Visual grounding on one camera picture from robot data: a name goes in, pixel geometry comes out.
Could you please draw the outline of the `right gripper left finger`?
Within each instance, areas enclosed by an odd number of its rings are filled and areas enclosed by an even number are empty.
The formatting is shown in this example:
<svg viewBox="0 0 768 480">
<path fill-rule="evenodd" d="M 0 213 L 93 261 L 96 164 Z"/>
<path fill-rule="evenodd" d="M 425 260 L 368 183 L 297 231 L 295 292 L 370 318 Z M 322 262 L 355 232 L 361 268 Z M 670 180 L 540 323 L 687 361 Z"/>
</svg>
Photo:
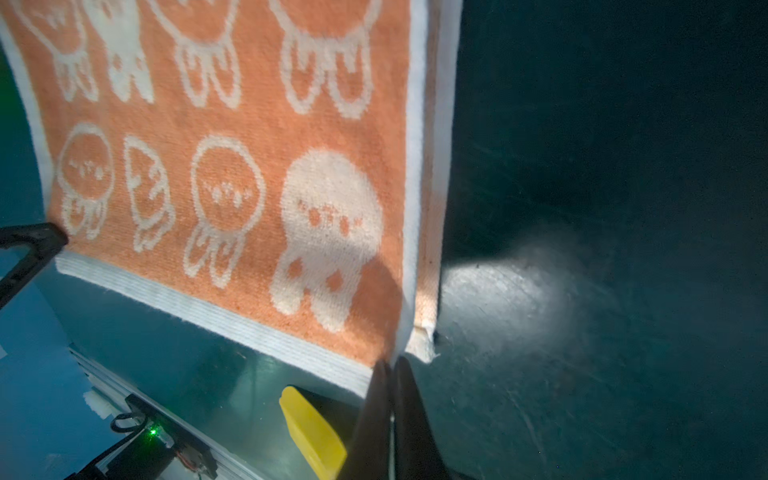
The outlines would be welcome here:
<svg viewBox="0 0 768 480">
<path fill-rule="evenodd" d="M 391 442 L 390 365 L 376 363 L 338 479 L 388 479 Z"/>
</svg>

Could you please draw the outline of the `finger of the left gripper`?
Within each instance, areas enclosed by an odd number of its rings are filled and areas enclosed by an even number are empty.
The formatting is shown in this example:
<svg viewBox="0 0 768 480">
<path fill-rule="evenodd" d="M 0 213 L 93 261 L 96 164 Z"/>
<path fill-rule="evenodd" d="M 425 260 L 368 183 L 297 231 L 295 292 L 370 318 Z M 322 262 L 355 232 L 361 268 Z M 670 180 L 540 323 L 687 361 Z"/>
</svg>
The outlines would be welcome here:
<svg viewBox="0 0 768 480">
<path fill-rule="evenodd" d="M 1 228 L 1 248 L 24 247 L 25 255 L 1 280 L 1 307 L 4 308 L 69 243 L 67 234 L 54 223 Z"/>
</svg>

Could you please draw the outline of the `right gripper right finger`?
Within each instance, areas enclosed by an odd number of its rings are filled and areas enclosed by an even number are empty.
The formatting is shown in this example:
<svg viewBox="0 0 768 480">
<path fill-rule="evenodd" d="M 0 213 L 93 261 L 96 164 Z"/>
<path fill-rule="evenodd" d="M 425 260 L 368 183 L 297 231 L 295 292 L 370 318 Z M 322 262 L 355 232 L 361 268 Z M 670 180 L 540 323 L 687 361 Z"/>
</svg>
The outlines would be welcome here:
<svg viewBox="0 0 768 480">
<path fill-rule="evenodd" d="M 394 467 L 396 479 L 451 479 L 435 442 L 410 362 L 393 371 Z"/>
</svg>

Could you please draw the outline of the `orange jellyfish pattern towel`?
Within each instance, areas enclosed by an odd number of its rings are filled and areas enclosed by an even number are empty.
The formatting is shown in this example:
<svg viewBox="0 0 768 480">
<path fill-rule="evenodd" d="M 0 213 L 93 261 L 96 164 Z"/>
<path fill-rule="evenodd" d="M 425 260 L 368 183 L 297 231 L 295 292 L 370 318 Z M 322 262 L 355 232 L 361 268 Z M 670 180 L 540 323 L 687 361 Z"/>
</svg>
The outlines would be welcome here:
<svg viewBox="0 0 768 480">
<path fill-rule="evenodd" d="M 363 395 L 435 358 L 459 1 L 5 1 L 57 270 Z"/>
</svg>

